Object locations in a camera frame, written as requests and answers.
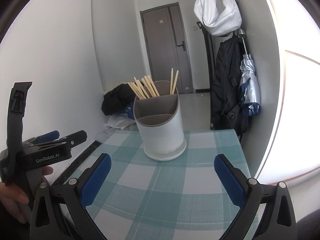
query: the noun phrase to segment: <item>table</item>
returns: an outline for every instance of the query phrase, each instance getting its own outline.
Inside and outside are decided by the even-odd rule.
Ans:
[[[247,177],[249,169],[234,130],[185,132],[178,158],[158,162],[143,151],[137,131],[117,131],[70,178],[78,178],[101,153],[112,167],[87,211],[108,240],[214,240],[228,228],[234,206],[214,171],[223,153]],[[246,239],[257,228],[256,216]]]

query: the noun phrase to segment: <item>door handle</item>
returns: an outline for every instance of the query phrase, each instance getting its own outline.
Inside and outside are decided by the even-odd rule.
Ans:
[[[177,45],[177,47],[181,47],[181,46],[182,46],[183,51],[186,51],[186,44],[184,41],[182,41],[181,45]]]

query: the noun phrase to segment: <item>gray door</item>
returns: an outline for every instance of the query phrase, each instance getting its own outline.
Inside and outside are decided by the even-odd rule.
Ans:
[[[154,81],[170,80],[179,70],[180,94],[193,92],[187,43],[177,5],[142,13],[149,63]]]

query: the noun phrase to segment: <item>screw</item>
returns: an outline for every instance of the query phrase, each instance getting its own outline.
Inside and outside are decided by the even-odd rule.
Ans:
[[[254,178],[250,178],[250,179],[249,179],[249,183],[250,183],[251,185],[256,185],[256,184],[257,184],[257,181],[256,181],[256,179],[254,179]]]
[[[77,183],[77,179],[75,179],[75,178],[72,178],[72,179],[70,179],[69,180],[69,182],[68,182],[70,185],[74,185],[74,184],[76,184]]]
[[[284,182],[279,182],[279,186],[281,187],[281,188],[285,188],[287,185],[284,183]]]
[[[45,188],[47,186],[47,183],[43,182],[40,184],[40,188]]]

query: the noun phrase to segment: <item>white cloth bag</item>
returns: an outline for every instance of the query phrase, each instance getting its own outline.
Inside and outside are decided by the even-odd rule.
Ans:
[[[196,0],[194,13],[213,36],[224,36],[240,28],[242,19],[235,0],[222,0],[225,9],[221,14],[217,0]]]

